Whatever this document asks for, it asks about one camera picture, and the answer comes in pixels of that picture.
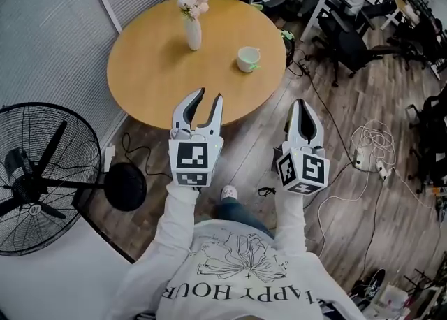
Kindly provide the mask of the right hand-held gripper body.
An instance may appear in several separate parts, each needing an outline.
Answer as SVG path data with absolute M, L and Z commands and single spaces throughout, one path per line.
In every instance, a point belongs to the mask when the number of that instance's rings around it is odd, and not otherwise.
M 282 191 L 312 195 L 328 186 L 330 160 L 320 143 L 283 142 L 273 161 Z

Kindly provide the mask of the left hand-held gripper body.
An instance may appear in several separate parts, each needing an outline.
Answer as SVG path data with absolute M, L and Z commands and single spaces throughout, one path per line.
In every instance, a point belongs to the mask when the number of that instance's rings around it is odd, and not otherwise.
M 221 123 L 211 122 L 192 130 L 174 122 L 170 130 L 168 154 L 173 181 L 180 187 L 208 187 L 221 154 L 224 140 Z

